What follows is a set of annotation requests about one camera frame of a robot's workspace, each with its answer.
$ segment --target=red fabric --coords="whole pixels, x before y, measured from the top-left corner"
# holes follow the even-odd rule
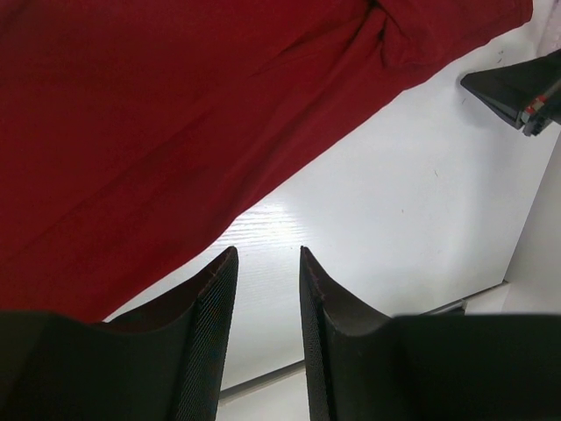
[[[4,0],[0,307],[107,316],[531,12],[531,0]]]

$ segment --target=white floor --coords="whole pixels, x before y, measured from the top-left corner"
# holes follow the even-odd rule
[[[309,420],[306,374],[302,370],[268,387],[218,405],[217,421]]]

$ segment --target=black plastic object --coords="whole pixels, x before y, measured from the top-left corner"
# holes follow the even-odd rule
[[[461,85],[515,129],[537,135],[561,123],[561,50],[514,66],[466,75]]]
[[[215,419],[237,279],[231,247],[107,324],[0,312],[0,419]]]
[[[302,249],[311,421],[561,419],[561,318],[388,318]]]

